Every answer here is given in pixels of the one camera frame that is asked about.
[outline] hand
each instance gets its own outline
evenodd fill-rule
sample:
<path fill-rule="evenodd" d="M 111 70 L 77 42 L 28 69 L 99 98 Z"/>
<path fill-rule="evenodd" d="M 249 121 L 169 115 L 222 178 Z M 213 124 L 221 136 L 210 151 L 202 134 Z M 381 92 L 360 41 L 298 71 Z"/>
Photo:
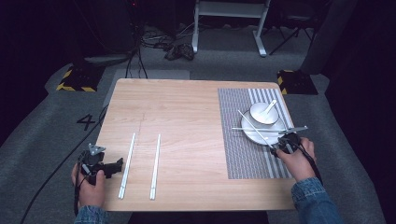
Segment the hand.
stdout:
<path fill-rule="evenodd" d="M 314 159 L 316 162 L 314 152 L 314 143 L 309 141 L 307 138 L 301 138 L 301 144 L 305 148 L 306 152 Z M 294 179 L 299 182 L 301 180 L 307 179 L 309 177 L 315 177 L 315 172 L 309 164 L 306 157 L 303 155 L 301 150 L 296 150 L 292 154 L 287 154 L 282 150 L 278 149 L 276 151 L 277 156 L 286 164 L 288 170 Z"/>
<path fill-rule="evenodd" d="M 76 171 L 77 164 L 73 167 L 72 171 L 72 181 L 73 185 L 76 185 Z M 82 173 L 78 174 L 78 182 L 80 184 L 84 175 Z M 96 174 L 96 186 L 91 185 L 88 180 L 84 180 L 81 183 L 78 198 L 78 208 L 85 205 L 94 205 L 98 207 L 103 207 L 105 203 L 105 173 L 100 170 Z"/>

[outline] white chopstick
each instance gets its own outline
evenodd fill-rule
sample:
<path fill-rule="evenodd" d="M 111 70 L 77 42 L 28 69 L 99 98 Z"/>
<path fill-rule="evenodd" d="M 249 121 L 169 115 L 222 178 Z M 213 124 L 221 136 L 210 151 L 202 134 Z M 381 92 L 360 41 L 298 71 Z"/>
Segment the white chopstick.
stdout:
<path fill-rule="evenodd" d="M 152 172 L 151 190 L 149 193 L 149 198 L 151 200 L 155 200 L 155 189 L 157 188 L 158 159 L 160 157 L 160 143 L 161 143 L 161 134 L 158 134 L 157 152 L 155 153 L 154 170 Z"/>
<path fill-rule="evenodd" d="M 249 129 L 249 128 L 232 128 L 233 130 L 237 131 L 247 131 L 247 132 L 255 132 L 254 129 Z M 264 132 L 264 133 L 281 133 L 285 132 L 286 130 L 269 130 L 269 129 L 257 129 L 259 132 Z"/>
<path fill-rule="evenodd" d="M 252 123 L 250 123 L 250 120 L 248 120 L 247 117 L 245 117 L 245 115 L 242 114 L 241 111 L 238 110 L 238 112 L 247 121 L 247 123 L 250 124 L 251 128 L 253 128 L 254 131 L 256 131 L 256 133 L 262 138 L 262 140 L 264 140 L 265 144 L 267 144 L 268 147 L 273 148 L 271 145 L 268 144 L 267 140 L 265 140 L 264 136 L 262 136 L 262 134 L 256 129 L 256 127 L 254 127 L 254 125 Z"/>
<path fill-rule="evenodd" d="M 134 149 L 134 138 L 135 137 L 136 137 L 136 133 L 134 133 L 134 136 L 132 137 L 131 145 L 129 146 L 128 160 L 126 162 L 125 169 L 124 169 L 124 175 L 123 175 L 122 181 L 121 181 L 119 199 L 123 199 L 123 196 L 125 194 L 126 181 L 128 179 L 129 165 L 131 163 L 131 156 L 132 156 L 132 151 Z"/>

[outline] gray placemat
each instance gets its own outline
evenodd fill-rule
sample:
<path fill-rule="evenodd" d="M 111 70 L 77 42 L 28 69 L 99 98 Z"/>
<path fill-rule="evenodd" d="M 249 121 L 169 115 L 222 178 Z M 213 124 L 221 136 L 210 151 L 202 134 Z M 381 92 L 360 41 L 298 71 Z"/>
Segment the gray placemat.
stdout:
<path fill-rule="evenodd" d="M 250 141 L 243 132 L 232 130 L 241 127 L 242 116 L 238 113 L 248 111 L 250 106 L 259 103 L 275 105 L 279 117 L 292 127 L 286 112 L 282 95 L 278 89 L 219 89 L 221 125 L 229 179 L 292 178 L 285 164 L 274 157 L 269 147 Z"/>

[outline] wooden table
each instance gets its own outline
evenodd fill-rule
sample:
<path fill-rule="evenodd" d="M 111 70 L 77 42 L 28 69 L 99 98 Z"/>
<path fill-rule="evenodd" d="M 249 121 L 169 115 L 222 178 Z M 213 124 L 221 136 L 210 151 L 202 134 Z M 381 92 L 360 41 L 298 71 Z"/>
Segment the wooden table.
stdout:
<path fill-rule="evenodd" d="M 134 151 L 124 199 L 122 173 L 106 181 L 108 211 L 226 211 L 293 209 L 294 179 L 229 179 L 218 88 L 278 88 L 275 83 L 120 79 L 96 145 L 104 162 L 126 162 Z M 158 134 L 157 191 L 149 199 Z"/>

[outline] stand leg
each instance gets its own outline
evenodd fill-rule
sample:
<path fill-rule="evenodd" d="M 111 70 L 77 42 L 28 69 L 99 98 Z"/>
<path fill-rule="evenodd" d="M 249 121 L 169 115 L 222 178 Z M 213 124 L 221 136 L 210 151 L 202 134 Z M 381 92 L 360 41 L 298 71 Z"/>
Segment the stand leg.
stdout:
<path fill-rule="evenodd" d="M 265 51 L 264 45 L 262 44 L 262 27 L 264 26 L 265 18 L 267 17 L 268 8 L 270 6 L 271 0 L 267 0 L 264 4 L 264 8 L 262 9 L 262 17 L 260 18 L 259 30 L 253 31 L 254 39 L 256 40 L 257 48 L 259 49 L 260 56 L 267 56 L 267 52 Z"/>
<path fill-rule="evenodd" d="M 194 34 L 192 35 L 192 49 L 194 53 L 198 51 L 198 20 L 199 20 L 199 1 L 195 3 L 195 12 L 194 12 Z"/>
<path fill-rule="evenodd" d="M 300 32 L 300 28 L 297 28 L 293 34 L 289 35 L 288 38 L 286 38 L 279 46 L 277 46 L 273 51 L 271 51 L 270 55 L 272 55 L 273 53 L 275 53 L 275 51 L 277 49 L 279 49 L 280 47 L 282 47 L 286 42 L 288 42 L 288 40 L 290 40 L 294 35 L 297 35 Z"/>

